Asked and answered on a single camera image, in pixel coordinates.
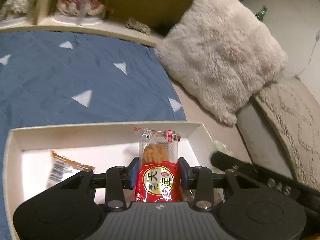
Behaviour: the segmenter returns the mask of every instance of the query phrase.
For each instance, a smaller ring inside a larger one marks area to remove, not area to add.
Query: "beige furry cushion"
[[[194,0],[156,55],[170,76],[230,126],[234,113],[287,62],[265,24],[238,0]]]

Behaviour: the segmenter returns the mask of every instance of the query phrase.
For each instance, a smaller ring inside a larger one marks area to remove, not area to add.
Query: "blue fabric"
[[[69,41],[73,49],[60,48]],[[179,98],[153,49],[116,38],[59,32],[0,34],[0,159],[18,127],[185,120]],[[126,63],[127,75],[114,63]],[[71,97],[92,90],[88,107]],[[0,186],[0,235],[11,239]]]

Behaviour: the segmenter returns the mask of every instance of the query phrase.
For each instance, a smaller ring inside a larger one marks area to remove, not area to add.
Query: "white box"
[[[179,157],[191,167],[212,168],[209,157],[214,143],[198,122],[113,122],[13,129],[7,138],[3,169],[4,203],[12,238],[19,239],[12,223],[16,208],[45,190],[51,150],[96,167],[94,173],[105,173],[110,167],[127,166],[138,156],[135,127],[175,130],[181,135]],[[95,202],[104,202],[104,189],[97,190]]]

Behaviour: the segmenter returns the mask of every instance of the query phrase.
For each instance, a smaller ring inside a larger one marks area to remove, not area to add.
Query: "triangle pattern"
[[[121,69],[126,75],[127,74],[127,64],[125,62],[122,63],[113,63],[118,69]]]
[[[171,105],[174,112],[177,112],[182,107],[182,104],[180,104],[176,100],[174,100],[172,98],[168,98],[168,99],[170,101],[170,105]]]
[[[71,44],[70,41],[66,41],[66,42],[64,42],[64,43],[61,43],[61,44],[59,45],[59,47],[60,47],[60,48],[65,48],[65,49],[73,49],[73,46],[72,46],[72,44]]]
[[[91,96],[92,96],[92,90],[90,89],[78,95],[73,96],[72,99],[75,101],[78,101],[81,105],[88,107],[90,104]]]
[[[6,66],[10,57],[11,57],[11,54],[5,55],[4,57],[0,58],[0,63]]]

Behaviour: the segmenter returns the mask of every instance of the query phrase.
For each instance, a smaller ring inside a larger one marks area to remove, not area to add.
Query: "red snack package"
[[[178,170],[180,136],[172,130],[152,131],[135,129],[140,135],[135,201],[182,201]]]

